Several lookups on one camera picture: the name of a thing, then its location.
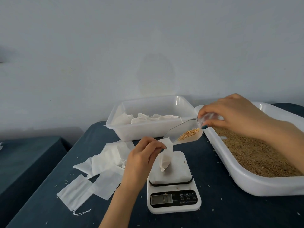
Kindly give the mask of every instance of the scale platform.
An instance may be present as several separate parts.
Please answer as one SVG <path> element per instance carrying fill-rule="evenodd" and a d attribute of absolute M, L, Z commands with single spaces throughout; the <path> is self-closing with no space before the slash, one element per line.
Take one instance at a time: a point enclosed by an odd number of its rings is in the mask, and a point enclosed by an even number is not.
<path fill-rule="evenodd" d="M 174 151 L 168 168 L 161 172 L 156 158 L 147 181 L 147 206 L 153 214 L 198 210 L 202 200 L 185 155 Z"/>

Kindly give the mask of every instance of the plastic scoop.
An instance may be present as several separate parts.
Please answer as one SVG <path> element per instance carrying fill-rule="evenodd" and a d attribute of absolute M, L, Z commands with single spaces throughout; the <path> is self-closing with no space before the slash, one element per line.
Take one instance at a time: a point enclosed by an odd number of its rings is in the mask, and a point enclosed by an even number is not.
<path fill-rule="evenodd" d="M 207 113 L 201 119 L 194 118 L 186 121 L 169 130 L 164 138 L 169 138 L 173 145 L 198 140 L 202 134 L 202 125 L 209 119 L 221 119 L 222 117 L 216 113 Z"/>

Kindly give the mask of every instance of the dark blue tablecloth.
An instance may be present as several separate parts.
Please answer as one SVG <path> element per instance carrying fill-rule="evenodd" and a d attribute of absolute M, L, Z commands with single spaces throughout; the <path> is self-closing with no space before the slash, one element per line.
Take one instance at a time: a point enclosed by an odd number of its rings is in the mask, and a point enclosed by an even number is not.
<path fill-rule="evenodd" d="M 304 116 L 304 107 L 297 106 L 297 110 Z M 106 201 L 92 195 L 77 212 L 90 208 L 92 210 L 74 216 L 56 194 L 66 186 L 66 180 L 71 182 L 82 173 L 73 169 L 73 165 L 100 153 L 107 142 L 119 140 L 115 132 L 106 128 L 104 123 L 95 123 L 85 132 L 8 228 L 99 226 L 111 199 Z M 185 153 L 202 198 L 201 209 L 194 212 L 151 214 L 146 205 L 145 185 L 134 205 L 129 227 L 303 227 L 304 196 L 256 197 L 244 192 L 234 183 L 224 165 L 219 163 L 220 159 L 215 156 L 204 135 L 195 142 L 176 145 L 174 150 Z"/>
<path fill-rule="evenodd" d="M 0 227 L 6 227 L 71 146 L 60 137 L 7 140 L 0 150 Z"/>

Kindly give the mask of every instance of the white plastic tray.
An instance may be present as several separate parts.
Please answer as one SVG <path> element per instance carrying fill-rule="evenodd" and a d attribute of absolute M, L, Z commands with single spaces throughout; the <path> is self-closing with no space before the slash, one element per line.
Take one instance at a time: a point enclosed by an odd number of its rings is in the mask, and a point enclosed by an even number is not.
<path fill-rule="evenodd" d="M 113 125 L 113 120 L 119 115 L 126 113 L 133 115 L 135 118 L 138 113 L 152 116 L 174 115 L 180 119 L 166 119 L 161 121 L 148 121 L 136 124 Z M 173 127 L 187 120 L 196 118 L 194 107 L 181 96 L 162 96 L 152 98 L 141 98 L 123 101 L 114 106 L 106 126 L 113 129 L 122 141 L 133 141 L 148 137 L 163 137 L 166 132 Z"/>
<path fill-rule="evenodd" d="M 293 123 L 304 131 L 304 118 L 263 102 L 253 104 L 272 118 Z M 203 105 L 195 108 L 196 114 Z M 235 183 L 244 191 L 255 196 L 304 195 L 304 176 L 262 177 L 246 170 L 234 158 L 213 128 L 204 130 Z"/>

